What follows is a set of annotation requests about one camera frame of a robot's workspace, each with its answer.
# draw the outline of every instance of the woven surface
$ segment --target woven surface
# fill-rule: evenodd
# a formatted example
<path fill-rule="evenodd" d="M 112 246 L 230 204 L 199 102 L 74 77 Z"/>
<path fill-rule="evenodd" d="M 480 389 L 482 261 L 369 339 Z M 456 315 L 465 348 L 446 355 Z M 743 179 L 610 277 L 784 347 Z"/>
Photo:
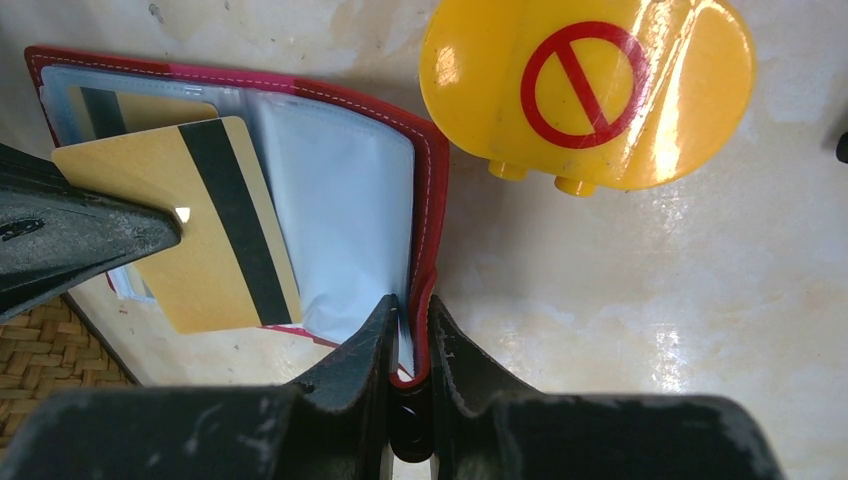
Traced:
<path fill-rule="evenodd" d="M 131 382 L 59 298 L 0 326 L 0 458 L 26 416 L 61 388 Z"/>

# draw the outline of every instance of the prohibition sign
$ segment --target prohibition sign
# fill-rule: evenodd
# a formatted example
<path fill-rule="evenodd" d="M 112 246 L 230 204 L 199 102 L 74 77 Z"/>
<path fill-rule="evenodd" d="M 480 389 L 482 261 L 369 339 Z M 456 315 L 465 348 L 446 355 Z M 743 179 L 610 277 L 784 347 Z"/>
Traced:
<path fill-rule="evenodd" d="M 630 68 L 633 70 L 633 90 L 630 92 L 630 99 L 621 115 L 612 122 L 604 116 L 598 97 L 592 91 L 586 72 L 571 46 L 572 42 L 584 38 L 598 38 L 612 43 L 627 56 Z M 554 55 L 565 69 L 577 99 L 595 130 L 594 133 L 569 135 L 553 127 L 542 116 L 536 99 L 536 82 L 539 80 L 542 67 Z M 636 37 L 627 30 L 606 22 L 575 23 L 546 38 L 530 56 L 521 78 L 521 107 L 527 122 L 545 140 L 564 148 L 592 148 L 609 142 L 630 126 L 647 97 L 647 87 L 648 61 Z"/>

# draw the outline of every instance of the card holder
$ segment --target card holder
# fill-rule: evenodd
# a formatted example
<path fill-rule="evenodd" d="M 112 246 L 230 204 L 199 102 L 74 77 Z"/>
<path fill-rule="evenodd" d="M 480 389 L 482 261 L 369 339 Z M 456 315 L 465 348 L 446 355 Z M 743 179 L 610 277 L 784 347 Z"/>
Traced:
<path fill-rule="evenodd" d="M 25 56 L 57 145 L 110 133 L 98 133 L 95 121 L 123 123 L 127 131 L 144 124 L 139 119 L 150 124 L 145 115 L 125 111 L 148 99 L 173 123 L 210 114 L 241 117 L 273 196 L 305 316 L 302 328 L 265 328 L 338 344 L 376 299 L 396 293 L 407 307 L 401 346 L 404 337 L 414 344 L 399 360 L 415 376 L 410 388 L 423 380 L 449 152 L 432 123 L 351 90 L 287 75 L 42 46 L 29 47 Z M 164 100 L 172 102 L 163 106 Z M 85 118 L 77 113 L 81 105 L 94 112 L 105 107 L 105 118 L 121 121 Z M 332 228 L 317 221 L 322 217 L 334 218 Z M 135 285 L 132 293 L 150 300 L 137 281 L 112 283 Z"/>

